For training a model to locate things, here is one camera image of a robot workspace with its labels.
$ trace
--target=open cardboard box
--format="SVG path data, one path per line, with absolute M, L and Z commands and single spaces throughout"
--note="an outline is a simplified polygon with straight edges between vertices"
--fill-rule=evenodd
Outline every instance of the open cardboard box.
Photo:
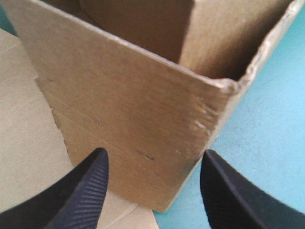
M 110 189 L 158 211 L 173 202 L 304 4 L 0 2 L 73 164 L 105 147 Z

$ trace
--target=tan paper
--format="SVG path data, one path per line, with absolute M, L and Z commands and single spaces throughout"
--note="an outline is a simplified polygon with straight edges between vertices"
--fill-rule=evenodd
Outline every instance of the tan paper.
M 0 2 L 72 163 L 105 147 L 110 189 L 165 211 L 304 0 Z
M 36 77 L 20 40 L 0 29 L 0 212 L 40 193 L 73 168 Z M 135 224 L 135 218 L 142 224 Z M 158 227 L 150 209 L 107 192 L 97 228 Z

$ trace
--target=torn cardboard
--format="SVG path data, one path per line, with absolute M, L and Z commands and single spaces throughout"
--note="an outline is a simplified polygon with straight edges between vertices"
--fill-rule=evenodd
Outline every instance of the torn cardboard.
M 304 0 L 0 2 L 73 164 L 105 147 L 110 189 L 165 211 Z
M 73 168 L 36 77 L 20 40 L 0 29 L 0 212 L 42 192 Z M 97 228 L 158 226 L 150 209 L 109 191 Z

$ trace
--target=scuff mark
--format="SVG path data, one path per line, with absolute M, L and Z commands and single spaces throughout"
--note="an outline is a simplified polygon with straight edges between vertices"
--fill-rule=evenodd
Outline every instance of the scuff mark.
M 214 120 L 214 118 L 212 117 L 212 116 L 210 116 L 210 115 L 205 115 L 204 116 L 207 120 L 209 120 L 209 121 L 212 121 L 212 120 Z
M 143 153 L 142 151 L 136 150 L 136 152 L 137 152 L 138 154 L 143 155 L 147 160 L 154 161 L 154 158 L 153 158 L 153 157 L 148 156 L 147 154 Z
M 201 122 L 199 122 L 198 120 L 195 120 L 195 124 L 201 129 L 206 129 L 206 126 L 204 124 L 202 124 Z
M 211 136 L 211 131 L 210 130 L 206 130 L 206 134 L 208 135 L 208 136 Z
M 167 185 L 167 183 L 164 182 L 164 181 L 161 179 L 161 177 L 160 177 L 159 174 L 157 174 L 156 172 L 155 172 L 154 174 L 158 177 L 158 179 L 159 179 L 163 184 Z
M 45 78 L 46 81 L 50 82 L 50 83 L 54 83 L 54 80 L 49 79 L 49 78 Z
M 176 149 L 176 153 L 178 153 L 178 154 L 182 155 L 182 156 L 183 156 L 183 157 L 185 157 L 186 159 L 188 159 L 188 158 L 189 158 L 189 157 L 188 157 L 186 154 L 184 154 L 184 153 L 180 152 L 178 149 Z
M 216 108 L 211 104 L 209 104 L 208 102 L 206 102 L 204 98 L 197 97 L 196 101 L 197 101 L 196 106 L 198 107 L 198 109 L 202 114 L 209 115 L 210 117 L 219 115 L 219 112 L 216 110 Z

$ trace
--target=cardboard sheet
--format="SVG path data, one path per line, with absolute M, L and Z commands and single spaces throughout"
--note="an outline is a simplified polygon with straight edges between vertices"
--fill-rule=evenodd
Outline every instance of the cardboard sheet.
M 0 29 L 0 212 L 72 168 L 37 73 L 20 40 Z M 157 229 L 153 212 L 108 192 L 98 229 Z

